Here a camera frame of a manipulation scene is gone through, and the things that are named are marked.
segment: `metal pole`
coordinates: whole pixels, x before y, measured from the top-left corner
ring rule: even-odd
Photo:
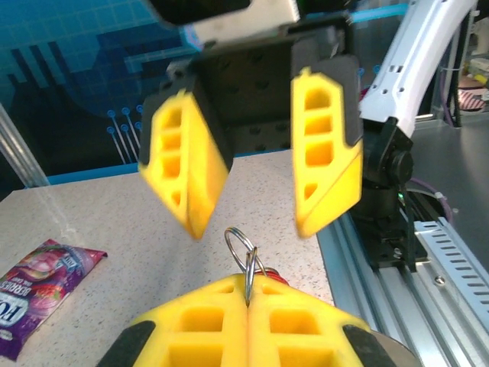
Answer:
[[[26,187],[48,186],[46,174],[0,104],[0,152]]]

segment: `white countertop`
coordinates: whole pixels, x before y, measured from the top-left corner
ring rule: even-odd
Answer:
[[[108,258],[29,338],[18,362],[0,357],[0,366],[95,366],[136,316],[238,272],[223,239],[228,226],[291,286],[332,304],[316,237],[296,234],[290,151],[235,159],[199,242],[138,174],[12,193],[0,203],[1,274],[49,238]]]

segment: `yellow gripper pad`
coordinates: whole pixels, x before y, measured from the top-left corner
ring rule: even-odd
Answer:
[[[304,67],[291,82],[296,226],[301,237],[314,235],[360,200],[358,80],[356,75],[346,76],[354,83],[346,87],[334,73],[335,63],[352,62],[335,57],[327,63],[327,72],[317,64]]]
[[[346,328],[368,325],[285,284],[232,275],[138,317],[99,367],[362,367]]]
[[[232,166],[232,153],[197,78],[143,106],[139,171],[173,216],[200,239]]]

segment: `purple snack wrapper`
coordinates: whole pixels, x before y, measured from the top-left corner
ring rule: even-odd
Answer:
[[[107,253],[48,239],[0,278],[0,356],[17,360],[28,337]]]

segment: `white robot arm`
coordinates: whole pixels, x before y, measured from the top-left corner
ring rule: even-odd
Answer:
[[[360,103],[363,119],[386,122],[410,138],[426,88],[462,19],[476,0],[413,0],[381,70]]]

